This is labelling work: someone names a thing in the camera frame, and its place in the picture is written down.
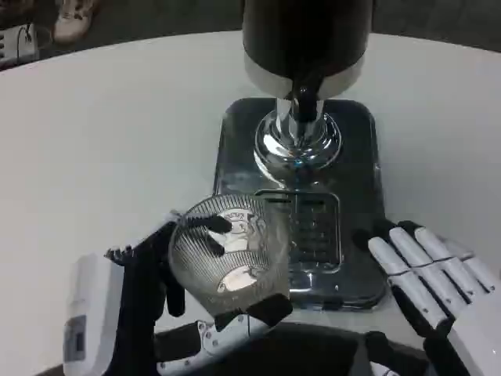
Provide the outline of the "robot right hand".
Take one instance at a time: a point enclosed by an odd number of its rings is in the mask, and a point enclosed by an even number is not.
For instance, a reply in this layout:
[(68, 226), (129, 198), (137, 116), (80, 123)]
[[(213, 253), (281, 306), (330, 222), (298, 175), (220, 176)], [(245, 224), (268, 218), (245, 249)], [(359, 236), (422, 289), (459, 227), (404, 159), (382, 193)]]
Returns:
[(500, 279), (473, 253), (412, 221), (352, 235), (385, 275), (437, 375), (500, 373)]

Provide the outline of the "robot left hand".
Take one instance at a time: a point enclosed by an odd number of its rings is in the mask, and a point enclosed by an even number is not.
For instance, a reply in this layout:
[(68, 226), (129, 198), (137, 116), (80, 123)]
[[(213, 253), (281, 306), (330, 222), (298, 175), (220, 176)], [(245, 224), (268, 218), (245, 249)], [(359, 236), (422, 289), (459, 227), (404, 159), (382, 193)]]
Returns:
[(81, 256), (66, 375), (188, 375), (273, 329), (293, 306), (276, 220), (171, 214), (137, 245)]

